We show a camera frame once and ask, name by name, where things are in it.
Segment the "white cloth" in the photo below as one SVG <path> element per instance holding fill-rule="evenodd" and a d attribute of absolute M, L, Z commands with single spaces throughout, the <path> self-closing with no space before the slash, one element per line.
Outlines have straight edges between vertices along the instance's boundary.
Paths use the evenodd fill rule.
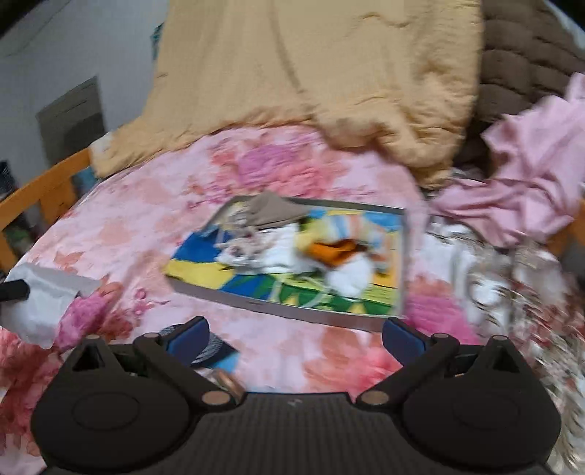
<path fill-rule="evenodd" d="M 255 262 L 237 265 L 230 263 L 227 257 L 220 254 L 215 257 L 219 264 L 231 268 L 238 274 L 301 274 L 312 270 L 297 251 L 294 239 L 299 231 L 298 223 L 283 227 L 260 231 L 267 238 L 273 239 L 272 246 Z"/>

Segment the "striped colourful sock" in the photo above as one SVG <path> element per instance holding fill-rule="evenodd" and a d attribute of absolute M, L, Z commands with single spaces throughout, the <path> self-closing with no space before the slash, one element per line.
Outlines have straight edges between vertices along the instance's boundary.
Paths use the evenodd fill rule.
<path fill-rule="evenodd" d="M 294 246 L 321 265 L 326 287 L 347 299 L 361 298 L 377 277 L 394 270 L 394 232 L 369 213 L 311 220 L 295 236 Z"/>

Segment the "yellow dotted blanket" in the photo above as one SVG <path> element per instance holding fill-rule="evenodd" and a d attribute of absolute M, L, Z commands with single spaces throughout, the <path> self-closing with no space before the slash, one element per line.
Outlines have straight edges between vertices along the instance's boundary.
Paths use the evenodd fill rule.
<path fill-rule="evenodd" d="M 473 114 L 477 1 L 173 1 L 143 113 L 100 177 L 232 127 L 306 124 L 441 187 Z"/>

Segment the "grey brown cloth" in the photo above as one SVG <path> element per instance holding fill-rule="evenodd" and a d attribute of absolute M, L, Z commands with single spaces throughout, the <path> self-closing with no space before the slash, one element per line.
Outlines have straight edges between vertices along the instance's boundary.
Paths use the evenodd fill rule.
<path fill-rule="evenodd" d="M 247 204 L 246 224 L 256 229 L 273 229 L 289 225 L 306 217 L 309 208 L 264 191 Z"/>

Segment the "wooden right bed rail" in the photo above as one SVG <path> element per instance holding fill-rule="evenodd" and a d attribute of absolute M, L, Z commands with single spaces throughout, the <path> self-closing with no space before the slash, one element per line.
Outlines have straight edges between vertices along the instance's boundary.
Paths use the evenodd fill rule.
<path fill-rule="evenodd" d="M 554 256 L 560 257 L 569 249 L 569 246 L 576 244 L 583 247 L 585 244 L 585 201 L 580 201 L 577 215 L 572 223 L 566 228 L 556 232 L 547 244 L 546 248 Z"/>

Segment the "wooden bed rail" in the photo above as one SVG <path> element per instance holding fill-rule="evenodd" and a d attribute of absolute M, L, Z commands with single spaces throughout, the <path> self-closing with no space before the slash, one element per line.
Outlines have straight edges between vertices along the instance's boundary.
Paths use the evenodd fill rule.
<path fill-rule="evenodd" d="M 572 223 L 566 228 L 556 232 L 547 244 L 546 248 L 554 256 L 560 257 L 569 249 L 569 246 L 576 244 L 583 247 L 585 244 L 585 201 L 580 201 L 577 215 Z"/>
<path fill-rule="evenodd" d="M 88 168 L 91 165 L 90 160 L 89 148 L 78 151 L 1 202 L 0 261 L 3 272 L 8 273 L 18 262 L 17 256 L 13 253 L 4 236 L 4 229 L 19 215 L 37 204 L 39 204 L 42 217 L 48 225 L 57 222 L 78 201 L 78 194 L 75 192 L 72 178 L 78 172 Z"/>

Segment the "pink garment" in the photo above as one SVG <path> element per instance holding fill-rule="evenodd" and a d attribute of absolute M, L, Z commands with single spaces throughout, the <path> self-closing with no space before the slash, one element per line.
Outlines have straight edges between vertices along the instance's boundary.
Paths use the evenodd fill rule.
<path fill-rule="evenodd" d="M 483 134 L 498 168 L 484 182 L 458 179 L 431 201 L 433 212 L 468 225 L 496 247 L 544 243 L 572 223 L 584 184 L 584 75 L 565 95 L 506 115 Z"/>

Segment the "brown quilted jacket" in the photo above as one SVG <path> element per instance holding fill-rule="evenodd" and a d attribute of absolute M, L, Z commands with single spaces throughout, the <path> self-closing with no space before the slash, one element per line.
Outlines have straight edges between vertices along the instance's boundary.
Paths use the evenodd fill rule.
<path fill-rule="evenodd" d="M 482 12 L 478 96 L 454 164 L 488 172 L 492 165 L 483 132 L 545 96 L 563 95 L 570 76 L 584 70 L 584 50 L 543 1 L 484 1 Z"/>

